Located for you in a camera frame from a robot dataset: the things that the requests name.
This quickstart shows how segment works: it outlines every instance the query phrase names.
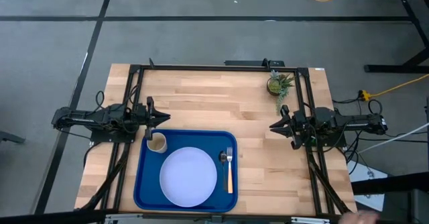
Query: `silver fork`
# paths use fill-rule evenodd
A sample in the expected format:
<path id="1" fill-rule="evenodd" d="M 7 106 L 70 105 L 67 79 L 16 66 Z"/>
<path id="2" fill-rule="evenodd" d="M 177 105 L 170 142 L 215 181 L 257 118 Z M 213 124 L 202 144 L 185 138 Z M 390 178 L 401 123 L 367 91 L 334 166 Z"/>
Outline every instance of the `silver fork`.
<path id="1" fill-rule="evenodd" d="M 233 161 L 233 148 L 227 148 L 227 160 L 228 160 L 228 193 L 233 192 L 233 174 L 231 172 L 231 161 Z"/>

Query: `cup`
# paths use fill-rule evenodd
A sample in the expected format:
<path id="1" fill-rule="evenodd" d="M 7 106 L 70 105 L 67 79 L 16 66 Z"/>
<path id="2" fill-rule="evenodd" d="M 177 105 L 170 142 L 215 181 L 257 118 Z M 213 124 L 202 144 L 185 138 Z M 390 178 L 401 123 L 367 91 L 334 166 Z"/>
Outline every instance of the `cup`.
<path id="1" fill-rule="evenodd" d="M 167 151 L 167 139 L 165 135 L 162 133 L 153 133 L 152 140 L 147 141 L 147 148 L 159 154 Z"/>

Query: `gray concrete floor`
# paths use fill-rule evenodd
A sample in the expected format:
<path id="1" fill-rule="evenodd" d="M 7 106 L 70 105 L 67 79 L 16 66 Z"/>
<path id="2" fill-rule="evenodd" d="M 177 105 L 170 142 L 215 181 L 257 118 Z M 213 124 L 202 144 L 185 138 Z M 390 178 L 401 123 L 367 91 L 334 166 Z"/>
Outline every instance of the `gray concrete floor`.
<path id="1" fill-rule="evenodd" d="M 98 15 L 103 0 L 0 0 L 0 15 Z M 429 35 L 429 9 L 410 0 Z M 400 0 L 111 0 L 107 15 L 405 15 Z M 57 132 L 54 111 L 68 104 L 95 24 L 0 22 L 0 129 L 27 138 L 0 145 L 0 216 L 29 213 Z M 367 74 L 364 64 L 401 64 L 423 48 L 408 23 L 105 22 L 90 64 L 79 109 L 93 109 L 111 63 L 218 64 L 224 60 L 284 60 L 323 67 L 334 99 L 357 90 L 377 93 L 417 74 Z M 378 98 L 390 134 L 426 121 L 428 80 Z M 356 105 L 341 105 L 356 114 Z M 84 129 L 73 132 L 89 134 Z M 424 135 L 413 139 L 425 140 Z M 374 142 L 361 142 L 360 148 Z M 84 139 L 70 136 L 48 203 L 69 211 L 82 174 Z M 389 174 L 428 170 L 426 144 L 394 143 L 365 153 Z"/>

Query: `butcher block tabletop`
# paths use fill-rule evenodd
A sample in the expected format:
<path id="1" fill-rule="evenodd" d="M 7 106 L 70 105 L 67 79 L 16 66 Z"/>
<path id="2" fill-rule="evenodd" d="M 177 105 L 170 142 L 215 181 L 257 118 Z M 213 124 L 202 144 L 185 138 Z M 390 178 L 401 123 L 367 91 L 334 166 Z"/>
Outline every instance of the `butcher block tabletop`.
<path id="1" fill-rule="evenodd" d="M 129 67 L 112 64 L 104 106 L 122 103 Z M 333 109 L 324 69 L 309 68 L 309 73 L 315 105 Z M 224 130 L 236 137 L 239 195 L 237 205 L 227 214 L 315 215 L 305 149 L 293 150 L 291 138 L 269 130 L 281 117 L 275 110 L 276 98 L 266 90 L 268 78 L 269 72 L 145 70 L 139 102 L 145 104 L 146 97 L 152 96 L 156 109 L 171 115 L 170 120 L 158 126 L 160 129 Z M 304 79 L 301 84 L 305 89 Z M 291 112 L 297 111 L 296 89 L 291 87 L 289 92 L 284 104 Z M 133 200 L 144 130 L 144 126 L 140 127 L 131 144 L 120 212 L 162 212 L 140 209 Z M 112 148 L 112 143 L 102 143 L 89 152 L 76 208 L 85 205 L 102 185 Z M 332 187 L 348 208 L 356 211 L 344 156 L 333 149 L 325 153 L 325 158 Z M 322 210 L 326 212 L 323 187 L 320 183 L 318 186 Z M 108 208 L 113 206 L 116 181 L 111 190 Z"/>

